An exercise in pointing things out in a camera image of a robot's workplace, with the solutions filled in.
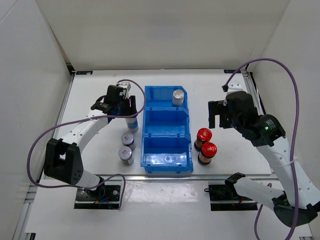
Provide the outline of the silver-lid white bottle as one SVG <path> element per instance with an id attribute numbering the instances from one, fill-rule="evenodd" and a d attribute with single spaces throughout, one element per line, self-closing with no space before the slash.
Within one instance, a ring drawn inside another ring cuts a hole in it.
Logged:
<path id="1" fill-rule="evenodd" d="M 181 89 L 176 89 L 172 93 L 172 105 L 174 107 L 183 107 L 185 92 Z"/>
<path id="2" fill-rule="evenodd" d="M 136 133 L 139 130 L 137 117 L 126 118 L 125 122 L 130 133 Z"/>

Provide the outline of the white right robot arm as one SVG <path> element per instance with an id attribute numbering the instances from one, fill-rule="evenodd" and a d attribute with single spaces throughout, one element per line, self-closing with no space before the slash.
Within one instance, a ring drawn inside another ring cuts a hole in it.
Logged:
<path id="1" fill-rule="evenodd" d="M 280 122 L 270 114 L 261 115 L 253 98 L 245 91 L 236 91 L 224 100 L 208 102 L 209 128 L 234 128 L 264 156 L 276 174 L 283 189 L 269 188 L 235 173 L 225 180 L 224 193 L 230 200 L 240 196 L 252 199 L 273 210 L 287 227 L 294 222 L 298 210 L 297 226 L 313 221 L 320 211 L 320 191 L 310 181 L 297 160 L 290 158 L 290 145 Z"/>

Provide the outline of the red-lid sauce jar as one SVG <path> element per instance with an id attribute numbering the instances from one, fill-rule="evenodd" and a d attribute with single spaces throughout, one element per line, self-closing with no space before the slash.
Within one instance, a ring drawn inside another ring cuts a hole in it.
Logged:
<path id="1" fill-rule="evenodd" d="M 208 128 L 200 128 L 194 141 L 194 148 L 200 152 L 204 143 L 207 143 L 212 138 L 212 132 Z"/>
<path id="2" fill-rule="evenodd" d="M 198 154 L 198 161 L 202 165 L 208 165 L 211 163 L 212 158 L 217 154 L 218 148 L 212 142 L 206 142 L 202 145 L 200 153 Z"/>

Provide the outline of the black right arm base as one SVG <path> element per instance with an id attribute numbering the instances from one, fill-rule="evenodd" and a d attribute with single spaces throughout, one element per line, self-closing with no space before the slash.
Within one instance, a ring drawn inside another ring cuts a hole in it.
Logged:
<path id="1" fill-rule="evenodd" d="M 234 195 L 225 184 L 209 182 L 203 190 L 209 197 L 212 212 L 257 211 L 258 204 L 251 198 Z"/>

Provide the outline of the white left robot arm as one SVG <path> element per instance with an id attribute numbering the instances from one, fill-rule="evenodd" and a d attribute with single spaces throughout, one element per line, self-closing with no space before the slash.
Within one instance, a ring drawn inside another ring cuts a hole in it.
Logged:
<path id="1" fill-rule="evenodd" d="M 127 81 L 109 85 L 106 94 L 90 107 L 86 121 L 79 122 L 60 139 L 48 141 L 44 160 L 46 176 L 84 189 L 93 200 L 103 198 L 103 179 L 84 170 L 82 151 L 115 117 L 127 118 L 137 113 L 136 97 L 129 94 L 130 88 Z"/>

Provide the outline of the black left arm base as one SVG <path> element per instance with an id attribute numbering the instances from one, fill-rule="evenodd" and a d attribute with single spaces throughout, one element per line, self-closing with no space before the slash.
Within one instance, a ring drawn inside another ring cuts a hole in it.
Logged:
<path id="1" fill-rule="evenodd" d="M 75 194 L 74 209 L 80 210 L 118 210 L 121 203 L 122 183 L 107 182 L 99 189 L 81 190 Z"/>

